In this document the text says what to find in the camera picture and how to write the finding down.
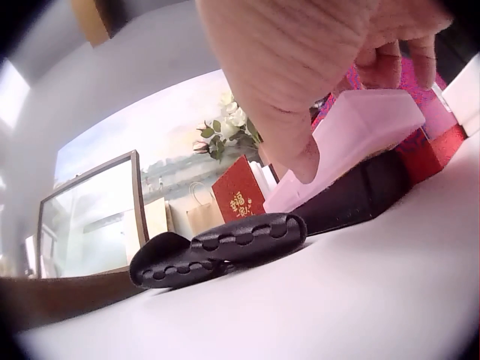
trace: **ceiling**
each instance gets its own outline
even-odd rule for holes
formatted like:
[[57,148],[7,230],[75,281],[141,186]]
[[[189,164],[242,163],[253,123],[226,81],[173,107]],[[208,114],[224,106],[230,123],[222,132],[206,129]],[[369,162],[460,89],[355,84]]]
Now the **ceiling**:
[[[132,19],[151,10],[185,0],[121,0]],[[53,0],[30,27],[12,54],[10,62],[32,86],[53,65],[85,42],[70,0]]]

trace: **paper bag handle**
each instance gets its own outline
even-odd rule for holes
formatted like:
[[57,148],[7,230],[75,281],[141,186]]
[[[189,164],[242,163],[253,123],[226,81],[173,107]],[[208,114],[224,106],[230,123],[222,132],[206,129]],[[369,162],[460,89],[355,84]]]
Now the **paper bag handle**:
[[[188,192],[190,193],[190,195],[192,196],[192,198],[195,199],[195,201],[199,204],[199,205],[202,205],[202,203],[200,201],[198,201],[197,197],[195,196],[195,187],[197,187],[198,185],[202,185],[203,187],[206,187],[204,184],[202,184],[201,182],[199,181],[195,181],[195,182],[192,182],[190,184],[190,187],[188,188]],[[210,197],[212,198],[212,202],[214,201],[214,197],[212,195],[212,193],[209,191],[208,192],[210,194]]]

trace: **glass display case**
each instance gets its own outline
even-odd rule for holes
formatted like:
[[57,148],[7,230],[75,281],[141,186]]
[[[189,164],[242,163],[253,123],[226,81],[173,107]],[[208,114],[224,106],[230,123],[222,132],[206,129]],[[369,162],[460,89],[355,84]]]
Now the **glass display case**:
[[36,238],[38,277],[126,269],[149,239],[138,153],[79,175],[42,200]]

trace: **translucent pink box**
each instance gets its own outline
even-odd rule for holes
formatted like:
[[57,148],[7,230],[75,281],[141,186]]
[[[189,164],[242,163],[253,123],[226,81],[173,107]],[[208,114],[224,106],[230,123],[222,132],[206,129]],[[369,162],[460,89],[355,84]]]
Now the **translucent pink box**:
[[315,179],[302,184],[289,170],[264,202],[265,211],[294,210],[359,162],[393,148],[424,123],[422,112],[405,90],[343,92],[313,132],[320,150]]

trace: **landscape painting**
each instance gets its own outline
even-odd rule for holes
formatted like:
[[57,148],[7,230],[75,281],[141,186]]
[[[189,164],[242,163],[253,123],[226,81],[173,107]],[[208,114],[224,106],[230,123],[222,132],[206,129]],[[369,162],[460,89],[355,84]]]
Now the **landscape painting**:
[[[54,186],[134,149],[140,155],[145,204],[186,196],[194,181],[211,186],[244,154],[232,148],[219,162],[192,148],[200,138],[196,128],[220,115],[220,100],[228,91],[225,76],[218,70],[118,111],[58,152]],[[246,155],[253,158],[256,152]]]

